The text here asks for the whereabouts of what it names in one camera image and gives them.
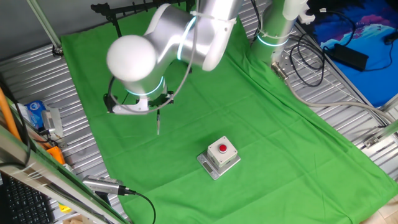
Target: metal bracket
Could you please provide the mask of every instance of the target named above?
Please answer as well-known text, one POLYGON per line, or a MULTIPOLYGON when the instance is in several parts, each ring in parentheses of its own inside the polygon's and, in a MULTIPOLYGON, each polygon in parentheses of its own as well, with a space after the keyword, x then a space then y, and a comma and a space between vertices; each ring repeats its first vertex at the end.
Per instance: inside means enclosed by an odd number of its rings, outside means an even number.
POLYGON ((223 167, 219 168, 209 158, 209 156, 207 154, 207 150, 205 152, 201 153, 197 157, 197 159, 200 162, 200 164, 205 168, 207 173, 210 174, 210 176, 211 176, 211 178, 213 178, 213 180, 216 180, 219 177, 221 177, 223 174, 225 174, 225 172, 227 172, 230 168, 232 168, 232 166, 235 166, 235 164, 237 164, 241 160, 241 158, 238 155, 236 155, 236 157, 233 160, 229 161, 223 167))
POLYGON ((387 127, 380 130, 378 133, 367 139, 364 144, 367 148, 381 142, 383 139, 389 137, 391 134, 395 134, 398 131, 398 120, 388 125, 387 127))

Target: black cable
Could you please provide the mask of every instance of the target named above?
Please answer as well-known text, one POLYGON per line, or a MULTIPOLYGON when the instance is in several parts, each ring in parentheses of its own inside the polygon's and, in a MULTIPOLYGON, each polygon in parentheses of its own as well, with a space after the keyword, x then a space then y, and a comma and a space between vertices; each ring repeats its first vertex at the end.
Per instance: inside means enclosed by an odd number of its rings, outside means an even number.
POLYGON ((109 85, 108 85, 108 97, 112 94, 112 85, 114 82, 115 77, 112 76, 111 81, 109 81, 109 85))
POLYGON ((349 37, 347 43, 343 44, 343 46, 347 46, 347 45, 352 41, 352 39, 354 38, 354 34, 355 34, 355 31, 356 31, 355 22, 352 21, 352 19, 350 19, 348 16, 344 15, 344 14, 341 13, 341 12, 329 11, 329 10, 327 10, 326 12, 329 12, 329 13, 332 13, 332 14, 336 14, 336 15, 338 15, 338 16, 340 16, 340 17, 344 17, 344 18, 345 18, 347 21, 349 21, 349 22, 351 23, 351 25, 353 26, 353 32, 351 33, 351 36, 349 37))
POLYGON ((138 195, 138 196, 142 197, 143 199, 147 200, 147 201, 150 203, 150 205, 151 205, 151 207, 152 207, 152 209, 153 209, 153 211, 154 211, 154 221, 152 222, 152 224, 155 224, 155 221, 156 221, 156 210, 155 210, 155 206, 154 206, 154 204, 151 202, 151 200, 149 200, 149 198, 143 196, 142 194, 137 193, 137 192, 134 191, 134 190, 125 190, 125 192, 126 192, 126 195, 129 195, 129 194, 131 194, 131 195, 138 195))
POLYGON ((324 74, 325 74, 325 49, 328 49, 328 48, 327 48, 327 47, 324 47, 323 50, 320 51, 320 50, 317 49, 316 47, 307 47, 306 45, 302 45, 302 44, 301 44, 301 41, 303 40, 304 36, 306 36, 306 35, 308 35, 308 34, 303 34, 303 35, 298 39, 297 45, 295 45, 295 46, 292 47, 292 50, 290 51, 289 59, 290 59, 290 63, 292 64, 293 70, 294 70, 294 72, 297 74, 298 78, 299 78, 304 84, 306 84, 306 85, 308 85, 308 86, 310 86, 310 87, 317 87, 317 86, 321 85, 321 83, 322 83, 322 81, 323 81, 324 74), (316 56, 318 56, 318 57, 321 59, 322 63, 321 63, 321 65, 320 65, 318 68, 309 65, 309 64, 305 61, 303 55, 302 55, 301 52, 300 52, 300 46, 306 47, 309 51, 311 51, 312 53, 314 53, 316 56), (321 79, 319 80, 318 83, 316 83, 316 84, 309 84, 309 83, 307 83, 307 82, 300 76, 300 74, 299 74, 299 72, 297 71, 296 66, 295 66, 295 64, 294 64, 294 62, 293 62, 293 50, 294 50, 295 48, 297 48, 297 51, 298 51, 298 54, 300 55, 300 58, 302 59, 302 61, 303 61, 307 66, 309 66, 310 68, 312 68, 312 69, 314 69, 314 70, 318 70, 318 71, 319 71, 319 70, 322 70, 321 79))
MULTIPOLYGON (((305 40, 305 39, 303 39, 302 42, 304 42, 305 44, 307 44, 305 47, 311 48, 311 49, 313 49, 313 50, 320 51, 319 46, 318 46, 317 44, 314 44, 314 43, 317 42, 317 41, 314 39, 314 37, 312 37, 311 35, 308 35, 308 36, 312 39, 313 42, 311 42, 310 40, 305 40)), ((299 37, 297 37, 296 35, 291 35, 289 38, 290 38, 290 39, 299 40, 299 37)), ((344 79, 344 80, 346 79, 345 75, 342 75, 342 74, 341 74, 341 72, 340 72, 339 69, 336 67, 336 65, 334 65, 334 63, 333 63, 331 60, 329 60, 328 57, 325 57, 325 61, 329 64, 329 67, 331 67, 331 68, 337 73, 337 75, 340 76, 340 78, 342 78, 342 79, 344 79)), ((360 92, 358 93, 358 91, 356 90, 356 88, 355 88, 354 86, 352 86, 349 82, 346 82, 346 85, 348 85, 348 87, 351 89, 351 91, 354 92, 354 94, 363 102, 363 104, 369 105, 369 103, 366 101, 366 99, 364 99, 364 98, 361 96, 360 92)), ((374 113, 374 115, 379 119, 379 121, 380 121, 381 123, 383 123, 383 124, 385 124, 385 125, 388 125, 388 123, 386 123, 377 113, 374 113)))
POLYGON ((390 64, 388 64, 388 65, 386 65, 386 66, 384 66, 384 67, 382 67, 382 68, 365 69, 365 70, 363 70, 363 72, 378 71, 378 70, 383 70, 383 69, 386 69, 386 68, 390 67, 390 66, 392 65, 392 55, 391 55, 391 53, 392 53, 392 48, 393 48, 393 47, 394 47, 394 41, 391 42, 391 48, 390 48, 390 64))
POLYGON ((124 104, 124 102, 126 102, 126 99, 127 99, 127 97, 128 97, 129 95, 130 95, 130 94, 127 93, 126 97, 124 97, 124 100, 123 100, 122 104, 124 104))
POLYGON ((255 39, 257 37, 257 35, 259 34, 259 29, 261 29, 261 20, 260 20, 260 13, 257 8, 256 0, 250 0, 250 1, 251 1, 251 4, 253 5, 254 12, 256 13, 257 20, 258 20, 258 26, 257 26, 256 32, 254 33, 254 36, 253 36, 253 38, 255 39))

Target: white cable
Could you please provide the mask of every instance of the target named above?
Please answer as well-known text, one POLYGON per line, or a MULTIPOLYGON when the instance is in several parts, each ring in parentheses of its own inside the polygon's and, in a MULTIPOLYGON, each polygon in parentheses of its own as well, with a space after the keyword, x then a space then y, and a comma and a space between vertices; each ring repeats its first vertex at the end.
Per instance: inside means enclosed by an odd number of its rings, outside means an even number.
POLYGON ((195 26, 193 27, 193 42, 192 42, 193 45, 192 45, 192 53, 191 53, 191 58, 190 58, 188 67, 187 67, 187 71, 185 72, 185 75, 184 75, 184 77, 182 78, 181 84, 178 86, 178 88, 177 88, 177 90, 175 91, 175 93, 174 93, 165 103, 163 103, 162 105, 158 106, 156 109, 152 109, 152 110, 149 110, 149 111, 136 111, 136 110, 132 110, 132 109, 128 108, 126 105, 120 104, 120 103, 118 102, 118 100, 114 97, 114 95, 113 95, 112 93, 110 93, 110 96, 111 96, 112 100, 113 100, 117 105, 119 105, 120 107, 122 107, 123 109, 125 109, 125 110, 127 110, 127 111, 130 111, 130 112, 132 112, 132 113, 135 113, 135 114, 148 114, 148 113, 151 113, 151 112, 155 112, 155 111, 157 111, 157 110, 163 108, 164 106, 168 105, 168 104, 174 99, 174 97, 177 96, 177 94, 178 94, 179 91, 181 90, 181 87, 182 87, 183 84, 185 83, 185 80, 187 79, 188 74, 189 74, 189 71, 190 71, 190 69, 191 69, 191 66, 192 66, 192 63, 193 63, 193 56, 195 55, 195 51, 196 51, 196 48, 197 48, 197 34, 198 34, 198 26, 197 26, 197 24, 198 24, 198 18, 197 18, 197 20, 196 20, 196 22, 195 22, 195 26))
POLYGON ((289 79, 286 79, 285 83, 286 83, 287 87, 291 90, 291 92, 293 93, 294 97, 296 97, 299 101, 301 101, 302 103, 304 103, 308 106, 312 106, 312 107, 329 107, 329 106, 342 106, 342 105, 359 106, 359 107, 371 110, 382 117, 385 117, 390 123, 393 123, 395 121, 393 118, 391 118, 385 112, 383 112, 379 109, 376 109, 372 106, 365 105, 363 103, 357 103, 357 102, 311 103, 311 102, 305 101, 301 97, 299 97, 298 94, 294 91, 292 84, 289 82, 289 79))

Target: blue cloth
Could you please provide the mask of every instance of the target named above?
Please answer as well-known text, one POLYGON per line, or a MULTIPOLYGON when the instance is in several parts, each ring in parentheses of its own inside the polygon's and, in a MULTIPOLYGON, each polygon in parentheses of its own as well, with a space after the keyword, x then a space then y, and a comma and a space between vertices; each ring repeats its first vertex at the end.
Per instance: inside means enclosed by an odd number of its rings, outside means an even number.
MULTIPOLYGON (((354 39, 347 47, 369 56, 366 69, 382 68, 390 63, 391 45, 384 44, 384 37, 396 31, 398 14, 385 1, 364 1, 362 7, 347 7, 339 10, 357 26, 354 39)), ((330 14, 315 25, 318 43, 333 48, 335 43, 347 43, 351 35, 351 24, 330 14)), ((392 49, 393 63, 389 68, 371 72, 359 72, 337 63, 339 69, 357 89, 378 107, 398 94, 398 41, 392 49)))

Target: black power adapter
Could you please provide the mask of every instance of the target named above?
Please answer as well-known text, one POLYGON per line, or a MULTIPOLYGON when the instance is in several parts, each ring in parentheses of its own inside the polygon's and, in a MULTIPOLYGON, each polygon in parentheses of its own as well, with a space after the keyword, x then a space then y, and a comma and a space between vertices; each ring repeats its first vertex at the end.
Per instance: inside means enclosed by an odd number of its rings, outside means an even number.
POLYGON ((366 68, 369 56, 362 54, 356 50, 345 47, 341 44, 335 44, 335 48, 332 52, 328 52, 328 55, 335 61, 342 63, 355 70, 363 72, 366 68))

